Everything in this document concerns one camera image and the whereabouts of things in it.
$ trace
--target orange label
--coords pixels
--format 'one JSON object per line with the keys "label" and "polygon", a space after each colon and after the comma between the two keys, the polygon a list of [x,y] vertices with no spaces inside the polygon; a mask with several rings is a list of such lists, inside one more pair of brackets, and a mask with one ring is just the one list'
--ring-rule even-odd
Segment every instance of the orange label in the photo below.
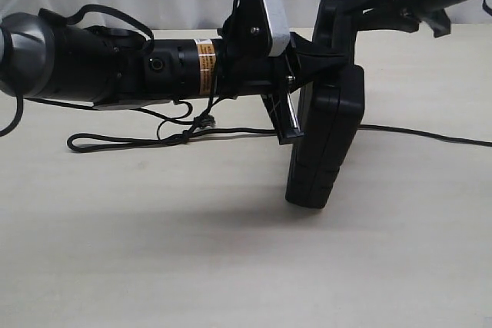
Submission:
{"label": "orange label", "polygon": [[210,95],[214,84],[214,67],[217,61],[212,40],[195,40],[200,58],[200,95]]}

